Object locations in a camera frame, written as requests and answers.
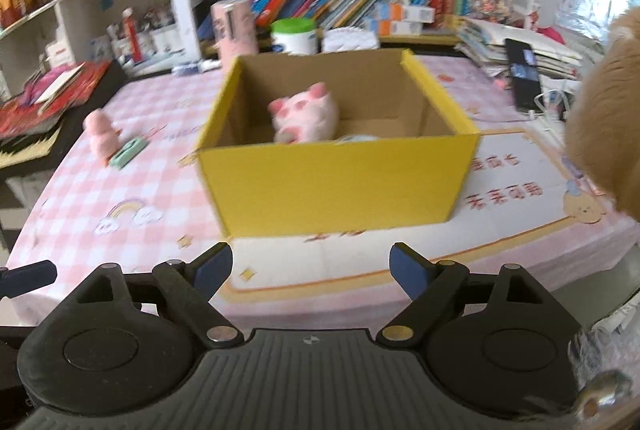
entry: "teddy bear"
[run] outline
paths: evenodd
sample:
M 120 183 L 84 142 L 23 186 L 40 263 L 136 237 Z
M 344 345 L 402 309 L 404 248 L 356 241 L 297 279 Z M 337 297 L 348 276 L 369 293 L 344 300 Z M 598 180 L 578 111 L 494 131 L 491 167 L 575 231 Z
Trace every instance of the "teddy bear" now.
M 609 39 L 568 115 L 566 153 L 618 211 L 640 221 L 640 8 L 617 18 Z
M 276 143 L 308 143 L 334 139 L 338 106 L 324 82 L 290 98 L 269 104 Z

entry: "brown plush toy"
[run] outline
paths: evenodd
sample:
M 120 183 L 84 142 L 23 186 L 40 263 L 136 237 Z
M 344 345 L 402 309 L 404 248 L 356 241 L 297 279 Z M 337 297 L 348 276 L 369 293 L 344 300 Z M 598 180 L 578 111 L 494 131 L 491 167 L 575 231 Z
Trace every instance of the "brown plush toy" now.
M 610 39 L 568 116 L 566 150 L 617 210 L 640 221 L 640 8 L 612 23 Z

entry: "smartphone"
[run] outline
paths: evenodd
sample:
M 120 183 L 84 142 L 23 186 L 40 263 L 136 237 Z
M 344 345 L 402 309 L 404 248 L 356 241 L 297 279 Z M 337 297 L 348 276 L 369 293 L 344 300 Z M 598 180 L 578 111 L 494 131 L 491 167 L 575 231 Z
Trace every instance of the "smartphone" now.
M 542 94 L 538 64 L 533 48 L 526 42 L 513 38 L 504 40 L 507 51 L 507 61 L 511 74 L 511 89 L 513 100 L 518 111 L 527 113 L 530 110 L 542 112 L 535 103 L 535 98 Z

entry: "pig toy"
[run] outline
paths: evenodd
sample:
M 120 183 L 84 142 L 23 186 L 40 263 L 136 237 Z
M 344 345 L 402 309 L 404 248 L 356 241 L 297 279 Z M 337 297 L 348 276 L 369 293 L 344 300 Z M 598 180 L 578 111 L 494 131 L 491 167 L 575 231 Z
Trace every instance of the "pig toy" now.
M 111 125 L 111 120 L 102 109 L 90 112 L 84 119 L 84 130 L 89 134 L 91 152 L 102 160 L 104 166 L 109 165 L 111 157 L 122 148 L 117 131 Z
M 269 104 L 276 143 L 308 143 L 334 139 L 338 107 L 324 82 L 290 98 Z

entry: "screw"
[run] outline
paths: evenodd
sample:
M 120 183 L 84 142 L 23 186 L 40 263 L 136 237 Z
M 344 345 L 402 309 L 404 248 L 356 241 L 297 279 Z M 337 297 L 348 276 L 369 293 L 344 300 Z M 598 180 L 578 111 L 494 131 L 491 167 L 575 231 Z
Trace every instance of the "screw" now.
M 212 342 L 230 342 L 236 336 L 238 336 L 238 330 L 227 325 L 218 325 L 207 331 L 207 338 Z
M 389 325 L 382 330 L 382 335 L 391 342 L 405 342 L 414 335 L 414 330 L 406 325 Z

